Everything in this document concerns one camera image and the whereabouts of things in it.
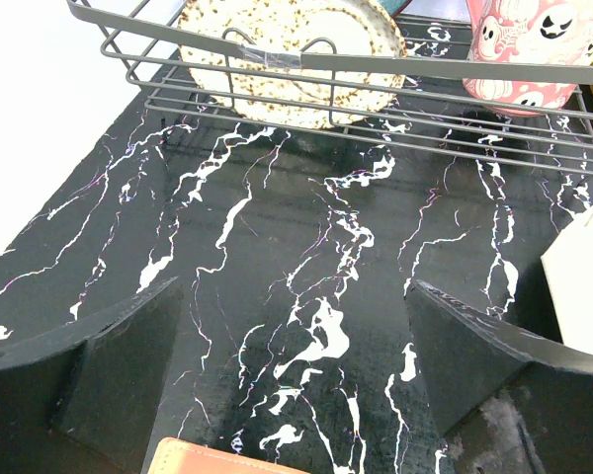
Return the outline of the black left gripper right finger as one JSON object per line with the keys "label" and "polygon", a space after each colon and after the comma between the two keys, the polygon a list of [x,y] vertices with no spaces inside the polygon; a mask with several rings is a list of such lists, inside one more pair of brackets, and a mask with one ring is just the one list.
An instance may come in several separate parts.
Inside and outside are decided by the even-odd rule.
{"label": "black left gripper right finger", "polygon": [[483,314],[426,281],[409,323],[458,473],[593,473],[593,355]]}

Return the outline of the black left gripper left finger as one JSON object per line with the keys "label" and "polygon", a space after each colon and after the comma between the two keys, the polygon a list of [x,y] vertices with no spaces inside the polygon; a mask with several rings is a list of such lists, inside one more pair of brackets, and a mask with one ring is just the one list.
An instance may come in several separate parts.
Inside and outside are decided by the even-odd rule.
{"label": "black left gripper left finger", "polygon": [[0,473],[138,473],[179,325],[176,278],[0,349]]}

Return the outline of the cream canvas backpack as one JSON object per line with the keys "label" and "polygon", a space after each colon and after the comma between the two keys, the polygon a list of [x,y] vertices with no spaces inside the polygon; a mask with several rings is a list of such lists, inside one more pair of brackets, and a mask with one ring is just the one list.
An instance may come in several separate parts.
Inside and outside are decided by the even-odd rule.
{"label": "cream canvas backpack", "polygon": [[593,355],[593,204],[541,256],[563,343]]}

